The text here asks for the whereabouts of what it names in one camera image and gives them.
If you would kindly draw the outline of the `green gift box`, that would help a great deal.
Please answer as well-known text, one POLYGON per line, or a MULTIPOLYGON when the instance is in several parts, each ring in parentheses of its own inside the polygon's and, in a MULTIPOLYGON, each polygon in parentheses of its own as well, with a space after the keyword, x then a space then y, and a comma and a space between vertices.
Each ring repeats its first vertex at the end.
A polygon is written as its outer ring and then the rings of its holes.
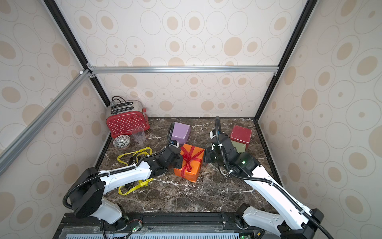
POLYGON ((243 143, 240 143, 240 142, 236 142, 236 141, 233 141, 233 140, 231 142, 232 142, 232 145, 236 148, 238 153, 242 153, 242 152, 246 151, 246 147, 247 147, 246 144, 243 144, 243 143))

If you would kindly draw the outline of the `orange gift box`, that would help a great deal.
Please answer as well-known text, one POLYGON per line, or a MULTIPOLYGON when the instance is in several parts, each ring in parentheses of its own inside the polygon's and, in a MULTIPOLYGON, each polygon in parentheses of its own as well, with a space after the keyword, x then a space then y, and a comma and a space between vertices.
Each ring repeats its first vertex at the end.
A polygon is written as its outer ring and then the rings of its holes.
POLYGON ((181 168, 174 168, 174 173, 191 182, 196 182, 200 173, 205 150, 189 144, 181 147, 183 162, 181 168))

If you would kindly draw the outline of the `dark red gift box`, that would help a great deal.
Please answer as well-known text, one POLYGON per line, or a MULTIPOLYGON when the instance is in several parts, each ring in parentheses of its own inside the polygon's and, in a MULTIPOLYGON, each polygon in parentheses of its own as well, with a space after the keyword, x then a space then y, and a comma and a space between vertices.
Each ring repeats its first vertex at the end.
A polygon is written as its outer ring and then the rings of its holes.
POLYGON ((239 125, 235 125, 231 131, 231 140, 246 145, 246 148, 250 144, 252 136, 252 130, 239 125))

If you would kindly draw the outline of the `purple gift box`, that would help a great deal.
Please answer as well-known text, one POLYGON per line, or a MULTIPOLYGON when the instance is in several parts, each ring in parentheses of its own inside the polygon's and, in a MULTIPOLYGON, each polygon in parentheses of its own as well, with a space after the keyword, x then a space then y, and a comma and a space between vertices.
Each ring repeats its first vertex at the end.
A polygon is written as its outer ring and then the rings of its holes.
POLYGON ((174 129, 171 140, 176 140, 179 144, 184 145, 189 139, 190 132, 190 125, 174 122, 174 129))

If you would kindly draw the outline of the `yellow ribbon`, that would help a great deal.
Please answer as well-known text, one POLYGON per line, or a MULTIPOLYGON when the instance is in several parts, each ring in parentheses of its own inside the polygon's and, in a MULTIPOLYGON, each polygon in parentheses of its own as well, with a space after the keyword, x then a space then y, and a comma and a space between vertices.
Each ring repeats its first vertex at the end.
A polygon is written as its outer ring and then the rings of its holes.
POLYGON ((122 163, 126 166, 129 166, 131 164, 137 163, 139 161, 139 157, 141 156, 149 156, 153 153, 153 150, 150 147, 142 148, 138 151, 125 153, 122 155, 119 155, 116 160, 119 163, 122 163))
POLYGON ((142 188, 142 187, 146 187, 146 186, 148 186, 148 184, 149 184, 150 182, 152 182, 153 180, 154 180, 153 178, 148 179, 148 180, 145 180, 145 181, 139 180, 137 185, 134 185, 133 187, 131 187, 130 189, 128 189, 128 191, 126 191, 126 192, 122 192, 122 190, 121 190, 121 189, 122 189, 122 186, 120 186, 120 187, 118 188, 118 194, 121 195, 121 196, 127 196, 128 194, 134 192, 134 191, 137 190, 137 189, 140 189, 140 188, 142 188))

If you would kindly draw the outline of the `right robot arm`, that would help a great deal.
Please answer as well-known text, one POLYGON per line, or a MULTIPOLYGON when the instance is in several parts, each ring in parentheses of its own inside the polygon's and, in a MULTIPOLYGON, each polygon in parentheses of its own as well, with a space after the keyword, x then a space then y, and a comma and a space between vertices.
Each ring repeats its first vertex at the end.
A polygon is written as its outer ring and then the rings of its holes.
POLYGON ((212 160, 224 167, 232 178, 240 179, 259 192, 277 211, 275 214, 245 206, 241 217, 247 226, 258 227, 281 239, 312 239, 320 230, 327 238, 332 235, 321 225, 324 218, 318 209, 310 209, 288 193, 247 152, 238 153, 229 136, 222 131, 220 118, 210 133, 212 160))

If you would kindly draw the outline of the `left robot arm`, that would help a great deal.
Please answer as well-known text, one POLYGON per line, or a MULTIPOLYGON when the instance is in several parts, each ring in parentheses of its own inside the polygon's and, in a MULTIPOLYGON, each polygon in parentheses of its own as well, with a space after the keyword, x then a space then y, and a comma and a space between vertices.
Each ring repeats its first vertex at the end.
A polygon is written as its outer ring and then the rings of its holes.
POLYGON ((86 169, 63 196, 63 206, 72 210, 78 219, 95 217, 110 225, 123 222, 122 208, 104 195, 120 186, 161 176, 170 168, 180 169, 183 156, 179 144, 171 141, 174 127, 173 122, 168 130, 166 147, 153 155, 141 157, 137 163, 113 170, 86 169))

